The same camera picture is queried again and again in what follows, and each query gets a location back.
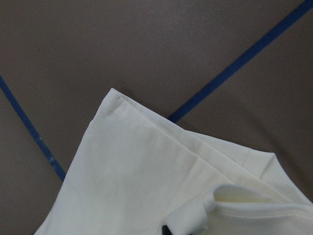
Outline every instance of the white fabric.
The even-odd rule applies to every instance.
[[[186,131],[111,89],[35,235],[308,235],[312,224],[275,154]]]

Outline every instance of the white cloth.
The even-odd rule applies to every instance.
[[[35,235],[308,235],[312,224],[275,154],[186,131],[111,89]]]

